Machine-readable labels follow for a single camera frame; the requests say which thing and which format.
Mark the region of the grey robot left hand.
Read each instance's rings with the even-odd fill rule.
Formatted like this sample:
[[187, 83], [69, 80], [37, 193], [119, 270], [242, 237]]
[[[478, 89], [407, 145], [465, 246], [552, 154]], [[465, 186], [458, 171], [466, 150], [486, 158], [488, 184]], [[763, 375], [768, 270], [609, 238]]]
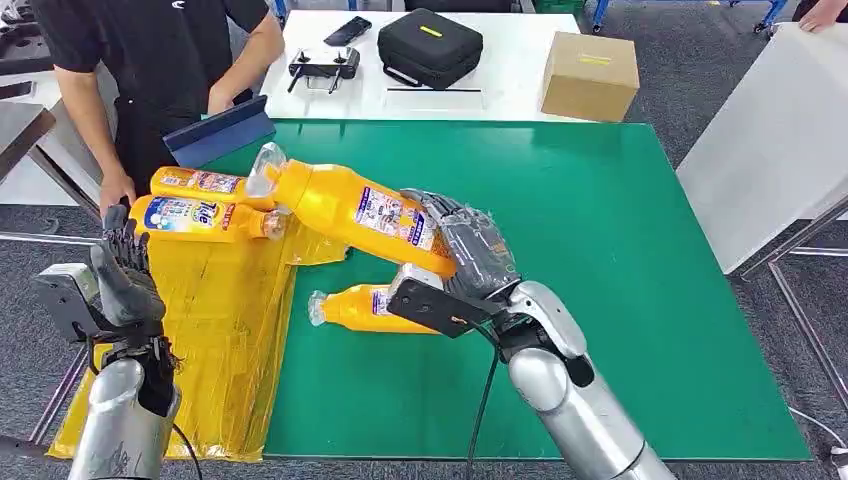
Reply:
[[110, 324], [160, 331], [165, 305], [150, 269], [150, 236], [137, 233], [136, 226], [125, 205], [110, 206], [102, 219], [101, 239], [90, 248], [92, 267]]

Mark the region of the person's right hand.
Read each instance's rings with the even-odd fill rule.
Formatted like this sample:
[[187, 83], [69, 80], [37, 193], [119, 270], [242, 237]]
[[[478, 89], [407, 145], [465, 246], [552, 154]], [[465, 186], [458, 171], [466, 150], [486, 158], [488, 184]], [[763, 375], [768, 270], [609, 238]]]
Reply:
[[133, 180], [123, 169], [103, 171], [100, 182], [99, 210], [100, 217], [104, 218], [110, 207], [119, 205], [123, 201], [131, 207], [137, 199]]

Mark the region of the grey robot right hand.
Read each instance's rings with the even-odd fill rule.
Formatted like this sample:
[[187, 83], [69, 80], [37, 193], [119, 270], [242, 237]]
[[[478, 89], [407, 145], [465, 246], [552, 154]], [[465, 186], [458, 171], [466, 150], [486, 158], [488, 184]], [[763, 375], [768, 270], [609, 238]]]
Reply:
[[448, 292], [483, 300], [521, 282], [512, 251], [488, 213], [438, 193], [402, 189], [400, 194], [436, 222], [455, 264]]

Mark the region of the person's hand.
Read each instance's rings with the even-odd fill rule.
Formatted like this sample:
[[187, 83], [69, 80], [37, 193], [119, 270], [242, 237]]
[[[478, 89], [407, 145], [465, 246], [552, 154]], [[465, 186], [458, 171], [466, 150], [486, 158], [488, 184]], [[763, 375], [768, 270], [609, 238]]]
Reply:
[[817, 33], [838, 22], [847, 0], [819, 0], [797, 21], [798, 27], [809, 33]]

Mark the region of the person's left hand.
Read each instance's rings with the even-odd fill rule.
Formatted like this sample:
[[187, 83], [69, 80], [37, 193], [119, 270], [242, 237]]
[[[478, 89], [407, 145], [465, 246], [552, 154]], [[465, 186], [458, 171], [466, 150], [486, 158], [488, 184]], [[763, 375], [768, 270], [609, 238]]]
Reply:
[[206, 113], [216, 115], [232, 108], [236, 96], [228, 86], [216, 82], [209, 90]]

